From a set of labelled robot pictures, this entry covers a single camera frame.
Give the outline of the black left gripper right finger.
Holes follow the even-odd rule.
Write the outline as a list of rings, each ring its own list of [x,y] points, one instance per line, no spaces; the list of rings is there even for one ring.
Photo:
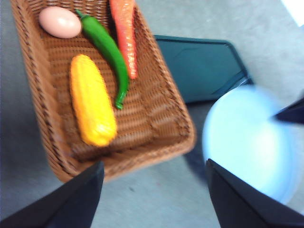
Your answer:
[[[222,228],[302,228],[302,214],[259,192],[208,159],[210,198]]]

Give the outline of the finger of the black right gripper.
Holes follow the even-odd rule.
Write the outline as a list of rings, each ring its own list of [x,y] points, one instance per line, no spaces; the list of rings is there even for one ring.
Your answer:
[[[304,124],[304,97],[279,111],[274,118],[283,122]]]

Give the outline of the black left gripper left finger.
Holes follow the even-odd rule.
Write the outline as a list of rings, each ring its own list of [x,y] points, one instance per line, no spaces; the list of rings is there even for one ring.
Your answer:
[[[100,200],[104,164],[99,161],[57,190],[0,222],[2,228],[89,228]]]

